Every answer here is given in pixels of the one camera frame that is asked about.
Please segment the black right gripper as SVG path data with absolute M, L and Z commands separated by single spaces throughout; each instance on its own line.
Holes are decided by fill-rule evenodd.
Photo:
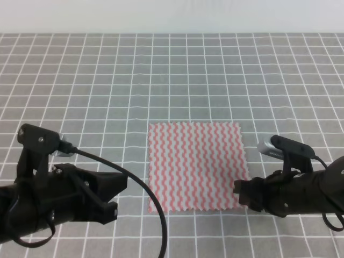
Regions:
M 320 189 L 324 170 L 293 174 L 283 178 L 282 173 L 266 178 L 234 181 L 233 192 L 239 193 L 239 203 L 256 212 L 278 217 L 292 214 L 322 214 L 328 212 L 328 200 Z

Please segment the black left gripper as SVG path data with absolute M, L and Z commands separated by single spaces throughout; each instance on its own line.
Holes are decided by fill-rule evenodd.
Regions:
M 117 219 L 118 204 L 111 200 L 127 188 L 128 177 L 118 172 L 94 172 L 71 164 L 58 164 L 38 181 L 31 165 L 18 165 L 16 186 L 16 235 L 24 237 L 59 224 Z

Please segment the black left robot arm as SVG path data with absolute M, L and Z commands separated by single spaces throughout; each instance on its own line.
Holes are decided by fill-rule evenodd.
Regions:
M 72 164 L 57 164 L 47 185 L 35 177 L 1 187 L 1 242 L 18 241 L 66 222 L 108 224 L 117 219 L 112 199 L 127 188 L 127 176 L 94 172 Z

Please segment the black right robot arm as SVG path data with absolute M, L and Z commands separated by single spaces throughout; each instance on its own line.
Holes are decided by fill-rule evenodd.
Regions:
M 236 180 L 239 204 L 277 217 L 292 214 L 343 215 L 343 158 L 310 173 L 277 170 L 266 178 Z

